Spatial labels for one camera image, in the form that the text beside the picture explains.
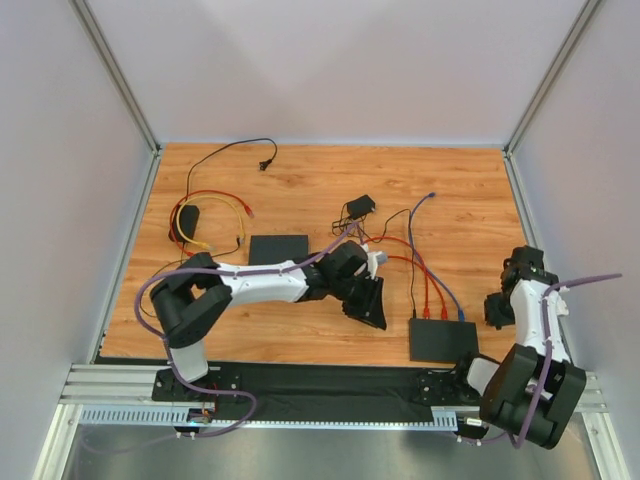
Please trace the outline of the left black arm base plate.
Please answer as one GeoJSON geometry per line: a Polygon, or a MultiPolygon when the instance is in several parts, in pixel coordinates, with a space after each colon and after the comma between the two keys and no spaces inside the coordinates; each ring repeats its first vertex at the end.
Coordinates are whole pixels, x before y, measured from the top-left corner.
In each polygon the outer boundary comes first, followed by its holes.
{"type": "MultiPolygon", "coordinates": [[[[238,376],[223,374],[220,370],[210,370],[207,375],[192,384],[200,389],[233,390],[238,391],[240,379],[238,376]]],[[[159,370],[153,384],[151,398],[159,402],[205,402],[218,401],[242,403],[246,398],[234,395],[211,395],[199,390],[186,387],[175,376],[172,369],[159,370]]]]}

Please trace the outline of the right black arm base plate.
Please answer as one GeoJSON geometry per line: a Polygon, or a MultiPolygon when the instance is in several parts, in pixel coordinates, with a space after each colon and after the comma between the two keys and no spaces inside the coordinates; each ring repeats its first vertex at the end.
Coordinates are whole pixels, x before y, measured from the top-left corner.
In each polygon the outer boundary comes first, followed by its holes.
{"type": "Polygon", "coordinates": [[[426,406],[479,406],[480,394],[454,370],[424,370],[414,400],[426,406]]]}

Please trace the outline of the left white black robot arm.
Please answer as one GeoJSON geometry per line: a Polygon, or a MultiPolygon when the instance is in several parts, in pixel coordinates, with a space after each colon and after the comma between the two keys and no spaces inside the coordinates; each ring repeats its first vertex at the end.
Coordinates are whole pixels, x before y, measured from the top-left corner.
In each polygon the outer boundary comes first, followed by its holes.
{"type": "Polygon", "coordinates": [[[228,309],[256,303],[303,303],[331,296],[345,316],[377,329],[387,328],[384,279],[378,267],[383,251],[347,241],[331,251],[278,264],[237,266],[196,254],[151,289],[170,361],[191,383],[209,371],[204,338],[228,309]]]}

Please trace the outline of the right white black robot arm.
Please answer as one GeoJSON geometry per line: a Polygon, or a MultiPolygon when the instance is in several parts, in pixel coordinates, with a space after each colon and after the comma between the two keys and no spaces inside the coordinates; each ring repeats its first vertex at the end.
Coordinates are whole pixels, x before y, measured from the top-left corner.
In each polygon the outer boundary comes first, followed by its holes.
{"type": "Polygon", "coordinates": [[[479,395],[486,424],[545,449],[559,442],[586,386],[586,372],[571,362],[559,319],[568,314],[558,276],[545,269],[543,252],[513,249],[503,262],[501,289],[484,300],[485,322],[516,327],[502,361],[468,353],[456,365],[459,383],[479,395]]]}

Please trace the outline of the black network switch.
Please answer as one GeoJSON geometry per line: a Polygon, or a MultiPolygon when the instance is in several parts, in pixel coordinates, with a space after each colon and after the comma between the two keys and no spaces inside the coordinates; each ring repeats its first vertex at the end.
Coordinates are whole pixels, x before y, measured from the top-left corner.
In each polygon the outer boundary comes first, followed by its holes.
{"type": "Polygon", "coordinates": [[[462,356],[478,352],[474,323],[421,318],[409,320],[411,361],[456,363],[462,356]]]}
{"type": "Polygon", "coordinates": [[[252,235],[248,264],[251,266],[278,264],[305,258],[309,254],[307,235],[252,235]]]}

